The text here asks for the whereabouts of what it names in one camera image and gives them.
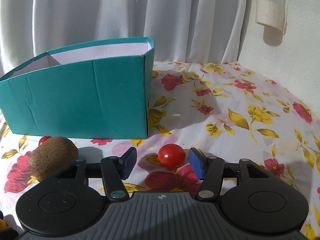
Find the floral bed sheet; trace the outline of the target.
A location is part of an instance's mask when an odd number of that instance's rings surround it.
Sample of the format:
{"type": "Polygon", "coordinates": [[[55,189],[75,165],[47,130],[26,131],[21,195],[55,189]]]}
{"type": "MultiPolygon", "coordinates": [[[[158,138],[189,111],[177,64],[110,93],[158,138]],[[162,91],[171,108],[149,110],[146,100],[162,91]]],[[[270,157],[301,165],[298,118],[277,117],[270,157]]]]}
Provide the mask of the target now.
{"type": "Polygon", "coordinates": [[[119,153],[135,146],[141,167],[130,183],[158,171],[152,152],[166,142],[266,164],[311,203],[304,232],[319,239],[319,119],[272,80],[234,64],[159,63],[152,72],[149,139],[95,141],[119,153]]]}

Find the white wall pipe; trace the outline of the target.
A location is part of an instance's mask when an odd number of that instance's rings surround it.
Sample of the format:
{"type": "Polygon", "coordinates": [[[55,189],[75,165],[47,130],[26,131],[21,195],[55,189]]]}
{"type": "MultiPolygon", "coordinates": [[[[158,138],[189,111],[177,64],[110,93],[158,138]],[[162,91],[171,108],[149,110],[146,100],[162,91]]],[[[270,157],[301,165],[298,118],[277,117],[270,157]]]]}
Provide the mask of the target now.
{"type": "Polygon", "coordinates": [[[285,34],[287,25],[286,0],[257,0],[255,22],[285,34]]]}

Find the white curtain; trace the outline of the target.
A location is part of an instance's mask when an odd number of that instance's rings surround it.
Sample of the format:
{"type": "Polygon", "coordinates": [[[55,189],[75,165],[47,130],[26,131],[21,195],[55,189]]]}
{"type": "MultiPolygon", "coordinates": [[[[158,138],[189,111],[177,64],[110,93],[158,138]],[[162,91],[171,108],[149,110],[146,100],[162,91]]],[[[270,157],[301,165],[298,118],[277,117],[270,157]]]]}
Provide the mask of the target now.
{"type": "Polygon", "coordinates": [[[150,37],[156,61],[238,58],[246,0],[1,0],[1,73],[45,51],[150,37]]]}

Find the teal cardboard box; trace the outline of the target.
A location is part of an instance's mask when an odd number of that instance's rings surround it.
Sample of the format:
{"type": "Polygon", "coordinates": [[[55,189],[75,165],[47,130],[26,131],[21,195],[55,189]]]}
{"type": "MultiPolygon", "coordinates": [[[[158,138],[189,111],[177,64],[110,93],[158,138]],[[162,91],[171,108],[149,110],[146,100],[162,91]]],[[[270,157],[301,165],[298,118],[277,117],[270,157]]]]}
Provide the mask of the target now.
{"type": "Polygon", "coordinates": [[[46,51],[1,77],[1,111],[16,134],[145,139],[154,54],[148,37],[46,51]]]}

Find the brown kiwi fruit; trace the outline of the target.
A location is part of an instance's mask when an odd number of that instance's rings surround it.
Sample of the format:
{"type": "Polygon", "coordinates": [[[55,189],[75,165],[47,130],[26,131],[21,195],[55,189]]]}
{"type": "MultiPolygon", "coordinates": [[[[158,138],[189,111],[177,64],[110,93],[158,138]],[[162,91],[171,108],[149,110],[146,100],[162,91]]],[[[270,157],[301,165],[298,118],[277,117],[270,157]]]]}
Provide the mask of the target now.
{"type": "Polygon", "coordinates": [[[37,181],[68,166],[78,158],[78,148],[65,137],[52,137],[43,142],[29,157],[29,168],[37,181]]]}

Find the red cherry tomato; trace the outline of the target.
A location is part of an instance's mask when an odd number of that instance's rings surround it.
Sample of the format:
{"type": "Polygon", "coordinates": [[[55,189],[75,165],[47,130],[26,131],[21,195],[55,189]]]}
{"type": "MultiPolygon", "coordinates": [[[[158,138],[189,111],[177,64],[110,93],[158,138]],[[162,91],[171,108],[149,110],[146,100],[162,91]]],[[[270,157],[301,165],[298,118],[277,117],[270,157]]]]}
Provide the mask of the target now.
{"type": "Polygon", "coordinates": [[[47,140],[50,139],[50,138],[51,138],[51,136],[49,136],[49,135],[46,135],[46,136],[42,137],[42,138],[39,140],[38,145],[39,145],[39,146],[42,145],[45,141],[47,141],[47,140]]]}
{"type": "Polygon", "coordinates": [[[178,168],[185,160],[184,149],[176,144],[166,144],[157,153],[160,164],[167,168],[178,168]]]}

